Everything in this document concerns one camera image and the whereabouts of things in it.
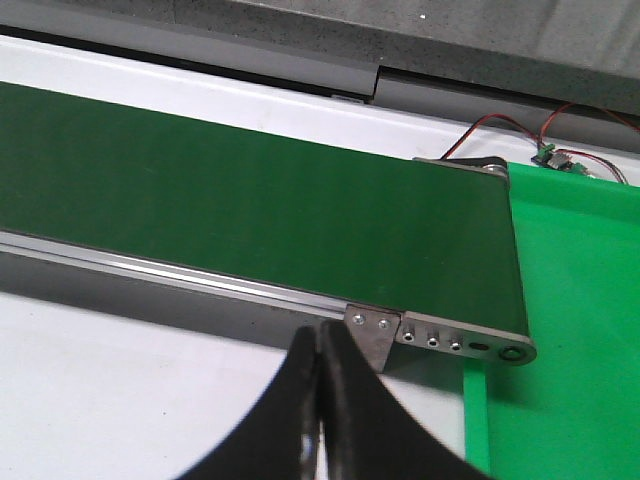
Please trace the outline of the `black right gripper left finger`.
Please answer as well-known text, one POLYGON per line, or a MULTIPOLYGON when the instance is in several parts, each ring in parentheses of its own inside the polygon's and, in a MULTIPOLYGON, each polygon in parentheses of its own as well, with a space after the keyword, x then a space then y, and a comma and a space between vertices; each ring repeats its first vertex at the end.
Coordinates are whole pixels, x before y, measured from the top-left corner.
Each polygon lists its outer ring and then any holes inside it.
POLYGON ((279 370, 225 439, 183 479, 313 479, 319 444, 316 332, 299 328, 279 370))

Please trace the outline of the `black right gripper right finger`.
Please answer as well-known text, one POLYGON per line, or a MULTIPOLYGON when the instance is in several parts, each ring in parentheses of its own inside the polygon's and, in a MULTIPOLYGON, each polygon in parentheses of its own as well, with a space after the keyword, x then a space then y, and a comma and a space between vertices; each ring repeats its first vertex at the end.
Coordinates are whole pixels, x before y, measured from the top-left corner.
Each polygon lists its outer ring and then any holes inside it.
POLYGON ((320 410, 331 479, 486 479, 425 430, 369 366, 346 325, 320 327, 320 410))

